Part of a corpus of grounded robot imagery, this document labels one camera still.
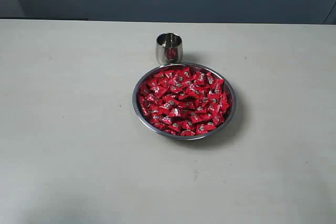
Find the stainless steel cup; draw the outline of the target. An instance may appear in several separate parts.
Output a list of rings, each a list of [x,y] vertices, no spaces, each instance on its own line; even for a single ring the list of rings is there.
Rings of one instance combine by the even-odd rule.
[[[183,41],[175,33],[163,33],[156,39],[156,60],[159,65],[179,63],[183,58]]]

